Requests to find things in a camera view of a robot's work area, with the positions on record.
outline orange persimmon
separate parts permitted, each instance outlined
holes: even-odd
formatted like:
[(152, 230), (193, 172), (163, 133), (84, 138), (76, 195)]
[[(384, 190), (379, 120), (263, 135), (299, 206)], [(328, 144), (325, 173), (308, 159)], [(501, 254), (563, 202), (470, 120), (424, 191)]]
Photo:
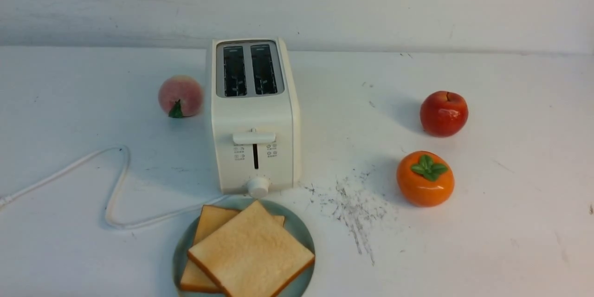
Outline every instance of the orange persimmon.
[(439, 156), (416, 151), (404, 157), (396, 170), (402, 195), (419, 207), (434, 207), (445, 202), (454, 191), (454, 173)]

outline toaster slot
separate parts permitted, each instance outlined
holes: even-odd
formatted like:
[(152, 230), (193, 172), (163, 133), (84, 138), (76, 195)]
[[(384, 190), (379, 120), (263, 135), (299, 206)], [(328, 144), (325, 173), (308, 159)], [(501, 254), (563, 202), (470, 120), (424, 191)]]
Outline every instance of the toaster slot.
[(244, 48), (242, 46), (223, 47), (223, 66), (225, 71), (225, 96), (244, 96), (245, 84)]
[(252, 69), (254, 70), (256, 94), (276, 94), (278, 89), (276, 87), (270, 45), (252, 45), (250, 51), (252, 54)]
[(252, 147), (254, 149), (254, 169), (258, 169), (258, 167), (259, 167), (259, 162), (258, 162), (258, 144), (253, 144)]

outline green leaf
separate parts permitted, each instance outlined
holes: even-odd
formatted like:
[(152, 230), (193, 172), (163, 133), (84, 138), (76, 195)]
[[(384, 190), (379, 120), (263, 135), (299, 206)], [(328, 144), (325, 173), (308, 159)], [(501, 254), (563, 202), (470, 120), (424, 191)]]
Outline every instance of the green leaf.
[(447, 166), (444, 164), (433, 164), (433, 166), (431, 166), (431, 172), (437, 175), (443, 174), (447, 172)]
[(433, 174), (433, 173), (429, 173), (429, 172), (424, 172), (423, 173), (423, 177), (429, 181), (435, 181), (437, 180), (437, 177), (439, 175)]
[(422, 155), (419, 158), (419, 164), (423, 168), (429, 169), (433, 165), (433, 159), (431, 157), (429, 157), (428, 155)]
[(427, 169), (427, 155), (422, 155), (419, 158), (419, 164), (420, 166), (422, 166), (424, 169)]
[(169, 117), (172, 118), (184, 118), (184, 113), (182, 113), (182, 103), (181, 100), (177, 100), (174, 106), (169, 111)]
[(412, 170), (416, 174), (421, 174), (421, 175), (423, 175), (423, 173), (425, 172), (425, 169), (419, 164), (414, 164), (414, 165), (410, 166), (410, 170)]

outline toaster lever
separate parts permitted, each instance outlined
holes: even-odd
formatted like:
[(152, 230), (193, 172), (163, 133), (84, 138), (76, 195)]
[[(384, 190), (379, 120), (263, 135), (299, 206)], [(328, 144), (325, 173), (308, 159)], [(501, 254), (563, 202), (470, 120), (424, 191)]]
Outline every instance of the toaster lever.
[(237, 132), (233, 134), (233, 142), (237, 145), (271, 143), (275, 140), (276, 134), (274, 132)]

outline white wall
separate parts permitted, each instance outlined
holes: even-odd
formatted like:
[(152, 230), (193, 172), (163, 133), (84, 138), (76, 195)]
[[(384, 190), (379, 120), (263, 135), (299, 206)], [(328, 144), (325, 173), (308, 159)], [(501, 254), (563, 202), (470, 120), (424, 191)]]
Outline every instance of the white wall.
[(594, 0), (0, 0), (4, 45), (201, 47), (280, 35), (292, 50), (594, 50)]

